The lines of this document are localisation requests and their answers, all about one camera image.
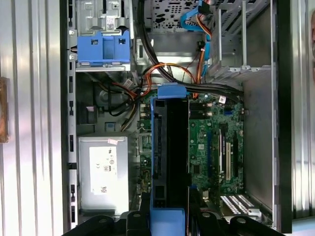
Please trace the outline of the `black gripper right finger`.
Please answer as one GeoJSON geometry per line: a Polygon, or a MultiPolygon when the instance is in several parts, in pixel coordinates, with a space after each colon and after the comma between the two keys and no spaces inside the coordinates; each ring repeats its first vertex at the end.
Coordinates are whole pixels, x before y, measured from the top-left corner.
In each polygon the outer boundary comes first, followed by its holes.
{"type": "Polygon", "coordinates": [[[189,229],[193,236],[280,236],[273,230],[247,216],[235,216],[228,222],[205,208],[197,189],[189,190],[189,229]]]}

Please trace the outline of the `person bare hand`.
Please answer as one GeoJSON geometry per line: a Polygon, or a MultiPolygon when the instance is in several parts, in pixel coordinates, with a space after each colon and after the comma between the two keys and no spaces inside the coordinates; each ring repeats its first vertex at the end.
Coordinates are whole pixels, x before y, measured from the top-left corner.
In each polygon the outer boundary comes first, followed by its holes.
{"type": "Polygon", "coordinates": [[[311,40],[312,40],[312,55],[313,55],[313,59],[315,59],[315,22],[312,21],[311,22],[311,40]]]}

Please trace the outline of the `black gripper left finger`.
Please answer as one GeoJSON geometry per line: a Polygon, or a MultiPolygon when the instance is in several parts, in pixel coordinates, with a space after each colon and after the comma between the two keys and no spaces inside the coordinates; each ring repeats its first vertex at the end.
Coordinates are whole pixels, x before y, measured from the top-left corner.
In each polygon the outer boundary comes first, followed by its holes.
{"type": "Polygon", "coordinates": [[[98,215],[90,218],[65,236],[149,236],[150,193],[143,192],[138,211],[128,212],[118,221],[110,216],[98,215]]]}

